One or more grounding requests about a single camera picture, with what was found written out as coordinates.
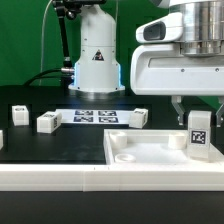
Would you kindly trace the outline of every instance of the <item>green wall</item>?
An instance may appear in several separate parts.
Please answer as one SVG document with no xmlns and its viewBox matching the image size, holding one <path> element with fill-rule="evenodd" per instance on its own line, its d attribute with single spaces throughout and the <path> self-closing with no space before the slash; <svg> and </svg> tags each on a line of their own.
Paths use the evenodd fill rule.
<svg viewBox="0 0 224 224">
<path fill-rule="evenodd" d="M 40 71 L 41 29 L 49 0 L 2 1 L 0 12 L 0 85 L 23 84 Z M 108 0 L 102 8 L 115 17 L 116 1 Z M 135 30 L 160 18 L 167 10 L 153 6 L 149 0 L 119 0 L 117 60 L 122 65 L 122 83 L 129 86 L 130 62 L 139 45 Z M 70 54 L 73 62 L 80 54 L 80 20 L 66 21 Z M 61 67 L 63 62 L 58 20 L 50 8 L 45 33 L 44 70 Z M 44 85 L 59 84 L 44 80 Z M 217 106 L 216 98 L 205 100 Z"/>
</svg>

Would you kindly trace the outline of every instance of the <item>cable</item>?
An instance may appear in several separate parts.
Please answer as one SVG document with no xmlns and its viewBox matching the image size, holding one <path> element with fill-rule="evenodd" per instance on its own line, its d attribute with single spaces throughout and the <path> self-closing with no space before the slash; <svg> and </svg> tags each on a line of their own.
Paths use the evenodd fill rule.
<svg viewBox="0 0 224 224">
<path fill-rule="evenodd" d="M 58 78 L 68 78 L 66 75 L 57 75 L 57 76 L 44 76 L 44 77 L 36 77 L 33 78 L 32 81 L 30 80 L 29 84 L 25 86 L 29 86 L 33 81 L 38 80 L 38 79 L 58 79 Z"/>
<path fill-rule="evenodd" d="M 23 85 L 24 86 L 29 86 L 34 80 L 45 78 L 44 77 L 45 75 L 50 74 L 50 73 L 55 73 L 55 72 L 61 72 L 61 69 L 60 68 L 55 68 L 55 69 L 50 69 L 50 70 L 41 72 L 41 73 L 35 75 L 33 78 L 26 81 Z"/>
<path fill-rule="evenodd" d="M 40 65 L 40 72 L 43 72 L 43 67 L 44 67 L 44 40 L 45 40 L 45 27 L 46 27 L 46 20 L 47 20 L 47 14 L 48 10 L 50 8 L 50 5 L 53 0 L 50 0 L 47 4 L 47 7 L 44 12 L 44 17 L 43 17 L 43 23 L 42 23 L 42 34 L 41 34 L 41 65 Z"/>
<path fill-rule="evenodd" d="M 116 0 L 116 15 L 115 15 L 116 26 L 117 26 L 118 12 L 119 12 L 119 0 Z"/>
</svg>

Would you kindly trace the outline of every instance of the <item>triangle sticker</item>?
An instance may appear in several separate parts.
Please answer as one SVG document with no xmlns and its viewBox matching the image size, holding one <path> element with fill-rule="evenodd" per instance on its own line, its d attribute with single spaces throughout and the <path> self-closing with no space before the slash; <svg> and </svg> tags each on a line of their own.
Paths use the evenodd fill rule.
<svg viewBox="0 0 224 224">
<path fill-rule="evenodd" d="M 103 55 L 100 50 L 98 50 L 93 57 L 93 61 L 104 61 Z"/>
</svg>

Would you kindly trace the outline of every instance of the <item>black table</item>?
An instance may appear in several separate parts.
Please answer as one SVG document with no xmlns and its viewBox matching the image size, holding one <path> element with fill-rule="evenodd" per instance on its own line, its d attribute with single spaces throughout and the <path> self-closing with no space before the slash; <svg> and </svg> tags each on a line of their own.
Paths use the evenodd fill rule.
<svg viewBox="0 0 224 224">
<path fill-rule="evenodd" d="M 127 125 L 62 125 L 51 135 L 36 132 L 36 118 L 55 109 L 149 109 L 144 129 L 183 129 L 170 97 L 128 96 L 88 101 L 59 87 L 0 87 L 1 164 L 105 164 L 103 131 Z M 14 127 L 12 105 L 26 105 L 29 127 Z M 195 97 L 189 110 L 213 110 Z M 212 143 L 224 152 L 223 128 L 212 128 Z M 1 223 L 160 224 L 223 223 L 223 192 L 0 192 Z"/>
</svg>

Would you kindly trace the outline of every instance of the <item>blue light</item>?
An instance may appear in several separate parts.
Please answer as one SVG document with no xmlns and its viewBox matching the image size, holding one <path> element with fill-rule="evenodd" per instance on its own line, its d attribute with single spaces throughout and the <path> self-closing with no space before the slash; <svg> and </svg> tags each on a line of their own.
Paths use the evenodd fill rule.
<svg viewBox="0 0 224 224">
<path fill-rule="evenodd" d="M 121 65 L 119 65 L 119 87 L 121 87 Z"/>
<path fill-rule="evenodd" d="M 77 63 L 75 63 L 75 66 L 74 66 L 74 82 L 73 82 L 74 86 L 76 86 L 77 71 L 78 71 Z"/>
</svg>

